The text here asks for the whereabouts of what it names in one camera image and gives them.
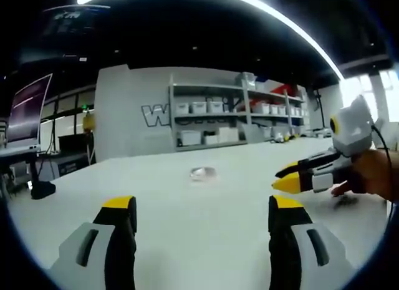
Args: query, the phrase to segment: gray shelf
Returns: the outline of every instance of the gray shelf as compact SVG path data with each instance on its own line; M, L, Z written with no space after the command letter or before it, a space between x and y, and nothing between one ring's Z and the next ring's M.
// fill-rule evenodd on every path
M298 103L303 103L303 102L305 102L305 101L303 101L301 98L299 98L299 97L290 97L289 95L287 96L288 97L288 100L289 101L291 101L291 102L298 102Z
M258 92L257 90L248 90L248 94L250 97L268 97L273 99L282 99L285 100L286 96L281 94L275 94L272 92Z
M275 94L268 92L261 92L258 90L249 90L245 87L245 83L243 85L224 85L224 84L198 84L198 83L179 83L173 80L173 74L170 75L170 81L168 85L168 95L169 95L169 106L170 108L170 125L171 131L173 135L173 142L177 143L177 135L178 135L178 126L179 121L183 123L183 120L189 122L190 120L202 120L202 122L207 122L206 119L217 119L224 118L230 127L236 127L238 125L238 120L245 118L245 123L247 125L253 124L253 121L260 121L260 119L270 120L273 125L277 122L285 122L287 123L289 130L293 131L294 126L292 122L305 122L307 117L298 117L291 115L290 106L295 107L306 107L306 101L304 101L301 97L291 97L287 95L286 90L283 94ZM299 95L305 96L304 91L300 91ZM177 97L180 102L183 97L225 97L227 98L226 103L229 110L234 110L236 108L238 102L243 104L245 108L245 112L231 112L228 114L186 114L186 115L177 115L175 110L175 105L177 101ZM250 101L251 99L264 99L265 101L270 101L270 103L282 104L287 109L287 115L273 115L273 114L256 114L251 113ZM244 145L246 143L251 143L248 141L240 141L233 143L217 143L214 145L194 145L187 147L176 147L177 152L185 152L191 150L204 150L208 148L220 148L220 147L229 147L232 145Z
M235 145L246 145L246 140L240 140L238 142L222 142L215 143L214 145L187 145L185 147L177 147L177 152L188 152L194 150L206 150L208 148L223 148L223 147L233 147Z
M245 117L246 112L230 112L223 114L184 114L184 115L175 115L175 119L179 118L198 118L198 117Z
M189 95L233 95L243 96L244 88L237 85L223 85L223 84L173 84L174 93L177 96L189 96Z
M207 87L213 89L240 89L244 87L238 85L224 85L224 84L196 84L196 83L174 83L174 87Z
M288 118L288 115L281 114L251 114L252 117L275 117L275 118Z

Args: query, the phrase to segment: wall lettering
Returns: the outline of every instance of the wall lettering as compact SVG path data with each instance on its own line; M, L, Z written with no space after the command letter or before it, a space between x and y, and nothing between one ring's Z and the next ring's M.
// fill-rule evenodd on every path
M142 114L147 127L157 127L157 126L170 126L170 116L169 116L169 104L155 104L155 105L142 105ZM227 121L223 118L217 120L180 120L178 125L189 125L191 123L226 123Z

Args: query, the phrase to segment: human hand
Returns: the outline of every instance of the human hand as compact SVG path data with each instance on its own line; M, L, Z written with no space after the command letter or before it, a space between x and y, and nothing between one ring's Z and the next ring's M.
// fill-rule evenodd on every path
M390 152L392 167L399 168L397 152ZM360 176L365 192L376 194L386 200L393 200L393 187L391 185L390 168L387 154L383 150L368 150L362 153L353 163L352 170ZM352 190L356 181L350 179L332 190L334 196L343 195Z

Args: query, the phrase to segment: black ceiling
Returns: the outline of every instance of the black ceiling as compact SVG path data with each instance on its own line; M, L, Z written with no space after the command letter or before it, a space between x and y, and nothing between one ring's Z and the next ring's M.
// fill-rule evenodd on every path
M307 31L337 65L387 51L383 29L365 16L370 7L367 2L263 1ZM126 62L131 68L193 66L248 71L263 79L302 85L337 81L331 72L325 74L329 66L306 41L265 12L238 0L95 0L91 4L111 8L93 10L95 16L74 31L49 33L49 19L62 10L42 10L75 2L21 3L19 14L13 14L3 29L9 39L1 54L6 62L0 74L8 77L2 83L7 94L49 71L56 72L55 81L59 81L53 92L68 91L95 82L99 68ZM79 56L88 61L77 61ZM376 65L387 67L390 61L375 62L370 69Z

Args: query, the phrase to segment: led light strip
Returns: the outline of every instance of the led light strip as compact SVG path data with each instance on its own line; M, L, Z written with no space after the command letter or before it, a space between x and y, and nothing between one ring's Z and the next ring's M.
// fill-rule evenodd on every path
M78 4L86 4L92 0L78 0ZM326 63L331 67L331 69L335 72L339 80L345 80L341 72L339 71L338 67L334 64L330 56L321 48L321 46L311 38L308 33L306 33L302 28L300 28L297 24L292 22L288 17L281 14L279 11L275 10L274 8L268 6L266 3L263 3L260 0L240 0L242 2L248 3L260 10L270 14L272 17L275 17L277 20L281 21L288 27L290 27L293 31L295 31L298 35L300 35L305 41L307 41L320 55L324 58Z

